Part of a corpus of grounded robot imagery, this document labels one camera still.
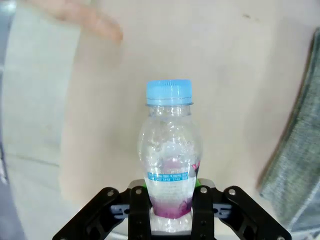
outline beige surface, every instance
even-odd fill
[[[136,145],[149,80],[187,78],[204,154],[199,176],[256,194],[302,81],[317,0],[100,1],[120,47],[82,33],[62,139],[63,194],[82,206],[142,177]]]

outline dark stain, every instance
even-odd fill
[[[249,14],[243,14],[242,17],[244,17],[246,19],[251,19],[251,16]]]

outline white floor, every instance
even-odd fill
[[[3,80],[3,141],[29,240],[49,240],[75,214],[58,183],[64,102],[80,30],[19,6]]]

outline bottle neck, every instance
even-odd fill
[[[185,106],[150,106],[150,117],[184,117],[191,115],[190,105]]]

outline plastic bottle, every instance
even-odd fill
[[[138,141],[146,187],[154,214],[178,219],[191,211],[202,156],[190,111],[192,84],[178,79],[150,81],[146,98],[149,117]]]

